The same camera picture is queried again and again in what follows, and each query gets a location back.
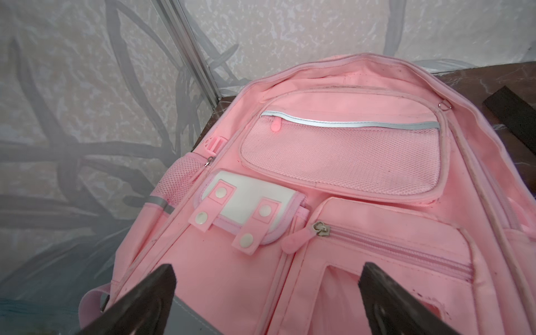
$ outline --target white snap button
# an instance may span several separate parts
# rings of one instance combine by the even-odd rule
[[[225,187],[220,187],[216,190],[215,194],[217,198],[223,198],[227,194],[227,190],[225,189]]]
[[[240,246],[243,248],[247,248],[252,244],[253,244],[253,235],[251,235],[250,233],[244,234],[242,238],[240,239]]]
[[[272,207],[268,205],[264,205],[259,208],[259,214],[261,217],[267,217],[268,215],[270,215],[270,213],[272,213]]]
[[[201,212],[196,215],[196,223],[198,225],[202,225],[207,221],[208,218],[209,218],[209,215],[206,212]]]

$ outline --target reflective strip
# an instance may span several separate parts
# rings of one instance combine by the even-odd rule
[[[162,207],[164,209],[167,206],[167,201],[165,199],[162,199],[162,198],[156,197],[156,196],[149,196],[149,198],[147,198],[146,203],[159,205],[160,207]]]
[[[163,335],[176,334],[222,335],[207,320],[186,305],[184,301],[174,296]]]
[[[174,210],[175,210],[175,207],[169,204],[166,206],[166,208],[164,208],[164,212],[168,213],[169,215],[171,215],[171,213],[173,213]]]
[[[361,127],[382,127],[382,128],[392,128],[392,129],[404,129],[404,130],[420,130],[420,129],[439,129],[439,122],[437,121],[428,121],[420,123],[386,123],[386,122],[337,122],[337,121],[317,121],[309,120],[307,118],[300,118],[295,116],[290,116],[288,114],[282,113],[275,110],[264,111],[261,116],[279,116],[284,118],[287,121],[294,123],[311,125],[315,127],[325,127],[325,128],[361,128]]]

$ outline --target plastic buckle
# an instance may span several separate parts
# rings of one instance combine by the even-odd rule
[[[216,136],[205,141],[204,147],[211,156],[216,156],[227,144],[227,139]]]

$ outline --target pink strap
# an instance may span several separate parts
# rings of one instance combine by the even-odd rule
[[[84,294],[80,305],[78,305],[78,320],[80,321],[80,329],[95,321],[101,312],[101,297],[102,293],[110,294],[110,283],[94,288]]]
[[[236,187],[223,180],[218,181],[203,201],[197,206],[188,223],[206,232],[234,194]]]
[[[280,208],[280,202],[262,198],[231,245],[246,255],[253,255],[268,232],[270,225],[275,220]]]

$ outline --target mesh pocket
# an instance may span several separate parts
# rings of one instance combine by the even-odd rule
[[[204,167],[203,162],[204,158],[194,153],[177,159],[151,195],[165,199],[171,206],[178,205],[193,185],[196,174]]]
[[[242,144],[244,160],[269,172],[381,195],[430,191],[440,174],[438,129],[324,128],[274,117],[257,121]]]

